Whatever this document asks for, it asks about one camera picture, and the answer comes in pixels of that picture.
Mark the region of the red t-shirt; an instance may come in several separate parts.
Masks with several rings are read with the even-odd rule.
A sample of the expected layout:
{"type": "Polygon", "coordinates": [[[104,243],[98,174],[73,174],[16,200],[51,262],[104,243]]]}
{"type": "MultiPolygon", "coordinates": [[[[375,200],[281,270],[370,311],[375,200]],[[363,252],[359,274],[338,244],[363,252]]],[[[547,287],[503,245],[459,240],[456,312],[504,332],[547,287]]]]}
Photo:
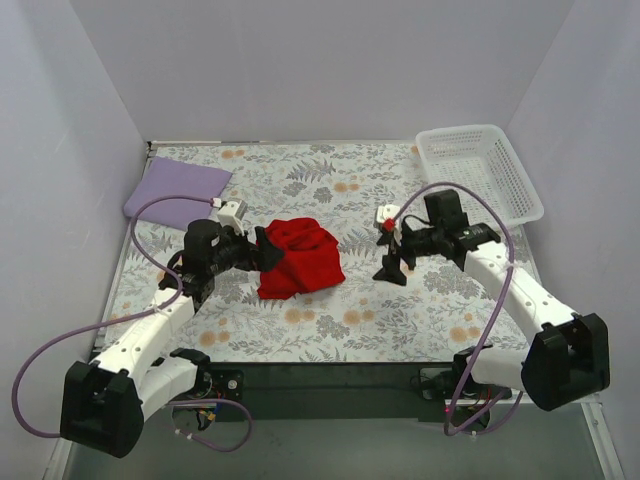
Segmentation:
{"type": "Polygon", "coordinates": [[[257,292],[261,299],[286,300],[345,280],[338,241],[315,219],[274,220],[266,234],[284,257],[273,270],[260,274],[257,292]]]}

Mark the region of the white plastic basket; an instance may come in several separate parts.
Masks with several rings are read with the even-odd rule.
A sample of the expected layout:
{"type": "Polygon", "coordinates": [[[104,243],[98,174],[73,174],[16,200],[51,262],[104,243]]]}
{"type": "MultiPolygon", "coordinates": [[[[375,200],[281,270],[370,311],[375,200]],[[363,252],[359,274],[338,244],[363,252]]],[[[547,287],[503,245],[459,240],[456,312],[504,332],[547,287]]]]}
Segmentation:
{"type": "Polygon", "coordinates": [[[452,182],[479,195],[508,227],[537,221],[541,200],[504,131],[490,124],[422,131],[415,144],[430,184],[452,182]]]}

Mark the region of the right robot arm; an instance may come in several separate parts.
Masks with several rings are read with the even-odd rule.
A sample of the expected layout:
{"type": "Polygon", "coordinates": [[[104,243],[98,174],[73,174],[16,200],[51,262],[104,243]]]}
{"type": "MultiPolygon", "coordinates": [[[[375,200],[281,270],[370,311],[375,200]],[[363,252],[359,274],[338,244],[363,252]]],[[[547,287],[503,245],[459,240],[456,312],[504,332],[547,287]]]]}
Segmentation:
{"type": "Polygon", "coordinates": [[[595,313],[582,315],[559,301],[515,262],[504,228],[470,223],[459,198],[461,186],[440,182],[423,189],[427,219],[412,229],[404,208],[377,208],[379,244],[388,248],[377,281],[403,286],[401,268],[420,257],[441,256],[481,284],[526,338],[525,353],[496,349],[480,339],[455,355],[452,383],[464,397],[487,386],[520,391],[544,411],[607,389],[610,385],[608,328],[595,313]]]}

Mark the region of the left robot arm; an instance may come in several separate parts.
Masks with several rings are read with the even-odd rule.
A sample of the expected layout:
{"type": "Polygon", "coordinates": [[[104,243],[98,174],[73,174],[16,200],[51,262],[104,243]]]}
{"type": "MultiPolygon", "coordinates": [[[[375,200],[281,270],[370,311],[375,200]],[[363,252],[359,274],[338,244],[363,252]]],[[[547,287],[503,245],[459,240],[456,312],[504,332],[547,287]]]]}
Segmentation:
{"type": "Polygon", "coordinates": [[[212,220],[189,224],[183,248],[168,264],[150,309],[91,362],[66,373],[60,435],[116,458],[127,455],[145,422],[168,404],[204,409],[212,416],[233,396],[215,392],[217,375],[208,355],[178,348],[161,355],[169,340],[213,293],[215,279],[230,270],[269,272],[284,253],[264,228],[250,241],[244,230],[212,220]]]}

